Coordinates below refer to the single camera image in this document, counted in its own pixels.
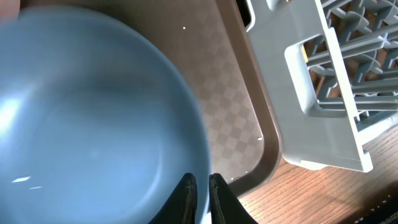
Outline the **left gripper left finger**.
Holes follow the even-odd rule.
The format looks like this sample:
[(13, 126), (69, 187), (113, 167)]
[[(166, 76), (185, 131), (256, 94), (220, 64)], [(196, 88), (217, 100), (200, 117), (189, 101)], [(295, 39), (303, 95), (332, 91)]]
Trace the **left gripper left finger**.
[(149, 224), (195, 224), (197, 200), (196, 179), (186, 173)]

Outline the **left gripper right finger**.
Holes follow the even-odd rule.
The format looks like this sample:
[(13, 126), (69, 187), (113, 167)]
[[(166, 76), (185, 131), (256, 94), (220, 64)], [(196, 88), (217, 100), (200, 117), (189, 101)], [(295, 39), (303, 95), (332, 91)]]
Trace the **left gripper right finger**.
[(257, 224), (219, 173), (209, 176), (212, 224)]

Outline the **dark blue plate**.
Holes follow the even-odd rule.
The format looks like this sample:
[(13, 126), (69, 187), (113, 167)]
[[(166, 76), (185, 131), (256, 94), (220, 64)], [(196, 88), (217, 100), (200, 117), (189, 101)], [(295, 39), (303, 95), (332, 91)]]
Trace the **dark blue plate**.
[(1, 222), (149, 223), (210, 148), (175, 65), (123, 22), (33, 7), (1, 24)]

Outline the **grey dishwasher rack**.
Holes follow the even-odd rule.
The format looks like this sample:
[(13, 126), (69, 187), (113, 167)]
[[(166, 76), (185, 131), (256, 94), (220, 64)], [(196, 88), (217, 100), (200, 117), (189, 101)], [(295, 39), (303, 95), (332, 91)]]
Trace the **grey dishwasher rack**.
[(282, 158), (371, 171), (363, 146), (397, 125), (397, 2), (255, 0), (248, 11)]

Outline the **brown plastic tray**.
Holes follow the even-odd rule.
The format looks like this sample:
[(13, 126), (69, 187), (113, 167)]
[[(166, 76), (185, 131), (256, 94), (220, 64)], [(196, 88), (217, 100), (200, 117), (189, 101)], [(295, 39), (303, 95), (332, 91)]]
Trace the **brown plastic tray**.
[(211, 145), (213, 172), (238, 196), (264, 185), (278, 166), (274, 125), (261, 126), (245, 84), (253, 79), (238, 54), (243, 44), (232, 1), (70, 1), (132, 27), (151, 41), (181, 72), (201, 107)]

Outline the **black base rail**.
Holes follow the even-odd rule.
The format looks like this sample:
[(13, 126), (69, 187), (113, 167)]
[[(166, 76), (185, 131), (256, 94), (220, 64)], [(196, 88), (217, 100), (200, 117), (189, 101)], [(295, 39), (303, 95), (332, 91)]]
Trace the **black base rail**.
[(397, 202), (385, 204), (370, 215), (354, 221), (354, 224), (397, 224)]

